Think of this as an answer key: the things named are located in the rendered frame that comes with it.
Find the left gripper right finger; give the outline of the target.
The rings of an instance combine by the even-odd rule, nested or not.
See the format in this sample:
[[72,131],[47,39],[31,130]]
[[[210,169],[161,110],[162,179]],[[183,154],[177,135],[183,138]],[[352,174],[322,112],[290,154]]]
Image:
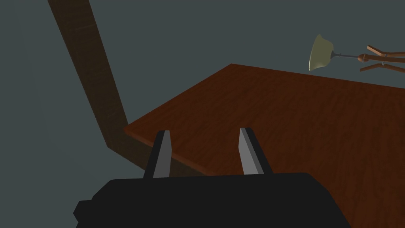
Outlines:
[[273,174],[252,128],[240,128],[238,151],[244,175]]

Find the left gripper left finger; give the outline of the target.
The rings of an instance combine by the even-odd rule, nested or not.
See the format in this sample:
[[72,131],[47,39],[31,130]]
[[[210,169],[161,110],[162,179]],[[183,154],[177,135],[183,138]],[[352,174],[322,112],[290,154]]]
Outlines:
[[170,131],[159,131],[155,137],[143,178],[168,178],[170,174],[171,157],[172,146]]

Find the reddish brown wooden table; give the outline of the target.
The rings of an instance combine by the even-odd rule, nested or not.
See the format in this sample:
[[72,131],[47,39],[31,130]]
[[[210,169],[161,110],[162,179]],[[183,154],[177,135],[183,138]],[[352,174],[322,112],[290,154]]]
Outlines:
[[306,172],[352,228],[405,228],[405,89],[231,64],[124,131],[204,175],[242,174],[239,129],[274,172]]

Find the wooden tripod floor lamp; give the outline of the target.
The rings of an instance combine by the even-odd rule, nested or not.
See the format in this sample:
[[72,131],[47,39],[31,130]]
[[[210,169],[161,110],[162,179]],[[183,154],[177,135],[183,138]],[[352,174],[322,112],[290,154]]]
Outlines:
[[370,55],[363,53],[358,56],[355,56],[355,55],[343,55],[341,53],[335,53],[333,44],[330,41],[324,39],[319,34],[315,38],[311,49],[308,69],[311,72],[315,69],[326,67],[334,57],[338,57],[338,58],[356,59],[361,63],[365,63],[368,61],[377,62],[373,65],[360,68],[360,72],[376,68],[384,68],[405,74],[405,68],[391,65],[391,63],[405,64],[405,52],[385,52],[370,45],[367,46],[367,50],[371,51],[374,54]]

